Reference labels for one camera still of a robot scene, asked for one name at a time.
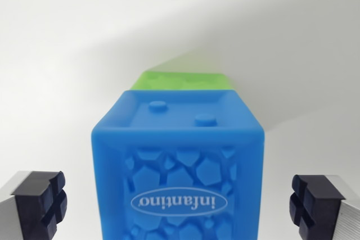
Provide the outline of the gripper left finger with silver black pad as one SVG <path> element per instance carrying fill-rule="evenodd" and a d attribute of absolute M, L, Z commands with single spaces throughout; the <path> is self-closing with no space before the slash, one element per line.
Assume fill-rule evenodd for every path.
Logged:
<path fill-rule="evenodd" d="M 18 171 L 1 187 L 1 239 L 50 240 L 68 205 L 62 171 Z"/>

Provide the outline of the gripper right finger with silver black pad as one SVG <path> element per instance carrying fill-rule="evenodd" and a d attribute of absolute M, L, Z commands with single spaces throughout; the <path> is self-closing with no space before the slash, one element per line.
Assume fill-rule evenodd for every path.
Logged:
<path fill-rule="evenodd" d="M 359 239 L 359 195 L 337 175 L 294 175 L 290 216 L 302 239 Z"/>

